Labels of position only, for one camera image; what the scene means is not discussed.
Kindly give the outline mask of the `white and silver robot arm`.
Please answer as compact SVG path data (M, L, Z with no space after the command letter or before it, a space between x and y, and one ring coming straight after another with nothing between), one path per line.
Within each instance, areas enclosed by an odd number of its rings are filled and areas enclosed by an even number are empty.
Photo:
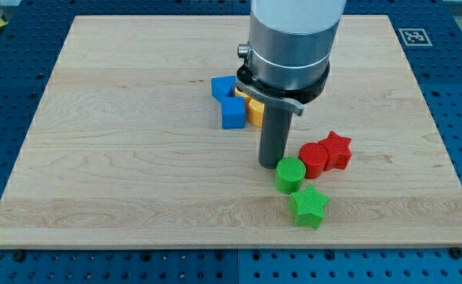
M300 116L322 92L345 0L252 0L237 87Z

